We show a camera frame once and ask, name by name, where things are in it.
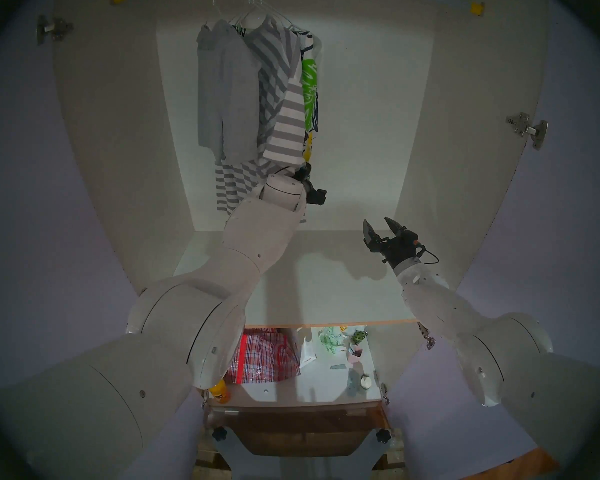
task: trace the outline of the shelf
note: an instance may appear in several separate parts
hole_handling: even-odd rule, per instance
[[[377,401],[380,390],[374,379],[374,362],[367,340],[363,340],[362,356],[358,363],[347,361],[347,353],[330,354],[318,338],[320,328],[311,329],[311,339],[317,359],[301,368],[297,377],[272,383],[229,384],[231,399],[226,404],[212,403],[214,408],[295,407],[342,405]],[[333,365],[344,369],[331,370]],[[360,376],[372,378],[368,390],[360,387]]]

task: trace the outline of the bottle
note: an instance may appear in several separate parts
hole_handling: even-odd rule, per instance
[[[209,392],[211,393],[213,398],[221,405],[228,403],[229,399],[231,399],[231,393],[229,393],[227,384],[222,378],[220,379],[220,382],[218,382],[209,389]]]

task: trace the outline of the clothes hanger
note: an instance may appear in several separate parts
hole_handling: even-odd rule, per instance
[[[222,19],[222,12],[220,11],[220,8],[218,7],[218,5],[216,4],[216,0],[212,0],[211,1],[213,7],[215,8],[215,11],[218,12],[218,19],[221,20]],[[205,27],[209,27],[207,25],[208,21],[209,21],[209,16],[207,15],[207,19],[205,20]]]
[[[283,19],[286,20],[289,23],[289,27],[291,29],[297,29],[299,31],[304,31],[304,29],[298,27],[297,25],[295,25],[291,20],[289,20],[288,18],[285,17],[285,15],[283,15],[282,13],[280,13],[275,7],[271,6],[269,3],[260,0],[259,5],[261,6],[261,8],[266,11],[269,12],[270,14],[276,15],[279,19]]]
[[[229,20],[229,23],[233,23],[234,19],[235,23],[233,23],[233,25],[239,25],[240,22],[242,22],[245,18],[247,18],[247,16],[256,8],[256,2],[255,0],[247,0],[247,4],[251,5],[247,10],[244,10],[242,13],[238,13],[238,15],[234,15],[231,20]]]

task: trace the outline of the cable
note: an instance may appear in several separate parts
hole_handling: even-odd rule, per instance
[[[429,251],[428,249],[426,249],[425,253],[429,253],[437,261],[430,261],[429,263],[423,263],[423,265],[435,265],[436,263],[440,263],[440,259],[435,254],[433,254],[431,251]]]

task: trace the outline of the wire hanger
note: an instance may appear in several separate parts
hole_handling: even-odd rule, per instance
[[[277,15],[278,18],[280,19],[284,19],[289,23],[289,26],[292,29],[298,29],[299,31],[303,31],[304,29],[301,29],[300,27],[298,27],[297,25],[295,25],[291,20],[289,20],[288,18],[285,17],[285,15],[283,15],[282,13],[280,13],[275,7],[271,6],[269,3],[260,0],[259,5],[267,12],[272,13],[274,15]]]
[[[222,12],[220,11],[220,8],[218,7],[218,5],[216,4],[216,0],[212,0],[211,1],[213,7],[215,8],[215,11],[218,12],[218,19],[222,19]],[[207,22],[209,21],[209,18],[207,18],[205,20],[205,25],[207,25]]]
[[[247,16],[249,14],[251,14],[252,12],[254,12],[255,10],[261,10],[263,12],[265,12],[266,14],[271,14],[271,15],[275,15],[279,20],[284,20],[287,21],[289,23],[289,26],[292,29],[297,29],[299,31],[304,31],[304,29],[298,27],[297,25],[295,25],[291,20],[289,20],[288,18],[285,17],[285,15],[283,15],[282,13],[280,13],[276,8],[274,8],[273,6],[271,6],[269,3],[260,0],[259,2],[256,0],[247,0],[247,3],[251,5],[251,7],[249,7],[249,9],[244,12],[242,15],[240,15],[238,17],[238,19],[236,20],[236,24],[240,24],[240,22],[242,22],[244,19],[247,18]]]

